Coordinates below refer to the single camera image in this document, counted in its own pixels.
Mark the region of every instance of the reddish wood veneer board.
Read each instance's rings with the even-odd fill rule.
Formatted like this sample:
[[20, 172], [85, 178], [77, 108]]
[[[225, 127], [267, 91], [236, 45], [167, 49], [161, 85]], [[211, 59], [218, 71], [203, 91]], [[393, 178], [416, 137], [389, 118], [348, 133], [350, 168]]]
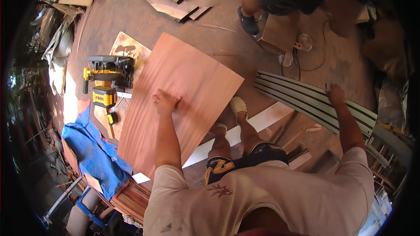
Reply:
[[163, 33], [150, 55], [126, 112], [118, 155], [134, 174], [153, 179], [158, 114], [151, 95], [158, 89], [182, 96], [173, 122], [184, 164], [244, 79], [187, 43]]

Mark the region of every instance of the concrete floor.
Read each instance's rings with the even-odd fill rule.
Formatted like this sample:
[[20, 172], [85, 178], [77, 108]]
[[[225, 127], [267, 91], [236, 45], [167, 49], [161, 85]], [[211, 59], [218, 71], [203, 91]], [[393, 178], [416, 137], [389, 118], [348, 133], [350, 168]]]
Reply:
[[[238, 56], [213, 56], [213, 58], [244, 77], [245, 81], [236, 95], [244, 99], [248, 107], [249, 117], [252, 117], [276, 102], [253, 89], [252, 85], [256, 71], [269, 71], [280, 75], [281, 67], [276, 55], [264, 51], [255, 43], [252, 36], [243, 31], [237, 14], [239, 5], [240, 0], [229, 0], [212, 8], [197, 21], [189, 20], [184, 24], [178, 24], [165, 15], [156, 12], [146, 0], [96, 0], [87, 19], [78, 51], [76, 49], [80, 35], [80, 24], [86, 18], [85, 16], [82, 17], [79, 26], [76, 28], [75, 42], [72, 53], [68, 58], [68, 89], [66, 91], [74, 92], [77, 99], [87, 100], [92, 98], [82, 93], [82, 73], [83, 67], [87, 65], [86, 57], [108, 55], [120, 31], [128, 34], [150, 50], [153, 50], [161, 33], [167, 32], [208, 55], [238, 54]], [[313, 41], [312, 50], [308, 52], [299, 51], [298, 53], [301, 68], [314, 68], [325, 59], [324, 65], [316, 71], [302, 71], [301, 81], [321, 88], [325, 87], [325, 83], [337, 83], [346, 90], [346, 95], [350, 100], [375, 111], [376, 101], [372, 72], [370, 64], [360, 53], [360, 36], [357, 29], [355, 28], [349, 38], [340, 38], [329, 30], [328, 23], [326, 23], [324, 28], [325, 44], [323, 25], [326, 20], [326, 15], [318, 9], [310, 16], [300, 15], [300, 32], [308, 34]], [[198, 26], [202, 23], [226, 27], [235, 30], [236, 33]], [[299, 70], [293, 64], [284, 68], [284, 75], [298, 79]], [[70, 81], [74, 82], [74, 87], [69, 87]], [[65, 106], [60, 97], [56, 96], [54, 99], [57, 99], [53, 101], [56, 106]], [[93, 117], [93, 107], [91, 107], [91, 115], [93, 123], [107, 136], [105, 128]], [[58, 113], [55, 118], [54, 126], [61, 130], [63, 127], [61, 113]], [[218, 122], [225, 123], [229, 129], [235, 126], [234, 116], [229, 107], [221, 114]], [[211, 138], [210, 135], [207, 135], [203, 142]], [[314, 155], [319, 154], [321, 156], [329, 147], [340, 149], [339, 143], [337, 143], [338, 138], [324, 128], [318, 134], [308, 136], [307, 139], [309, 140], [307, 142], [311, 145], [310, 151], [311, 148], [315, 150], [321, 148], [319, 153], [314, 152]], [[116, 139], [109, 139], [109, 141], [118, 144]]]

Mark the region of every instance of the black shorts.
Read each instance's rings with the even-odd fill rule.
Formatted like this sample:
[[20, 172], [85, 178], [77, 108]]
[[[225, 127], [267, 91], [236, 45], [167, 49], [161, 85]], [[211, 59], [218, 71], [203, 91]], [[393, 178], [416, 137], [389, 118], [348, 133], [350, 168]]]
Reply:
[[237, 160], [230, 160], [223, 156], [213, 156], [207, 160], [205, 175], [206, 185], [220, 181], [227, 173], [240, 168], [256, 166], [270, 160], [281, 160], [289, 164], [287, 154], [276, 144], [260, 141], [255, 144], [249, 155], [243, 155]]

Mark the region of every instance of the dewalt battery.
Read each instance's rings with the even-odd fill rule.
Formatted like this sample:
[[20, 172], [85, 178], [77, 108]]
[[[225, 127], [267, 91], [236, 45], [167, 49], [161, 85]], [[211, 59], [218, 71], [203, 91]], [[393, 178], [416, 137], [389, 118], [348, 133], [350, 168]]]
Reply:
[[92, 101], [96, 106], [112, 108], [117, 102], [117, 90], [106, 86], [94, 87], [92, 89]]

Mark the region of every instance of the hand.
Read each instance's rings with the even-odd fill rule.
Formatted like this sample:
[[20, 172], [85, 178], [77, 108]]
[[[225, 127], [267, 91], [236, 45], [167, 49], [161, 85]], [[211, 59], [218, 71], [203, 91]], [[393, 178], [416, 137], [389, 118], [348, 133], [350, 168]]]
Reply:
[[344, 103], [344, 90], [341, 89], [340, 86], [337, 84], [331, 83], [330, 90], [326, 90], [325, 93], [327, 94], [328, 99], [331, 102], [333, 107], [339, 107]]
[[152, 95], [152, 103], [159, 115], [171, 115], [181, 99], [182, 97], [172, 97], [163, 90], [157, 90], [156, 94]]

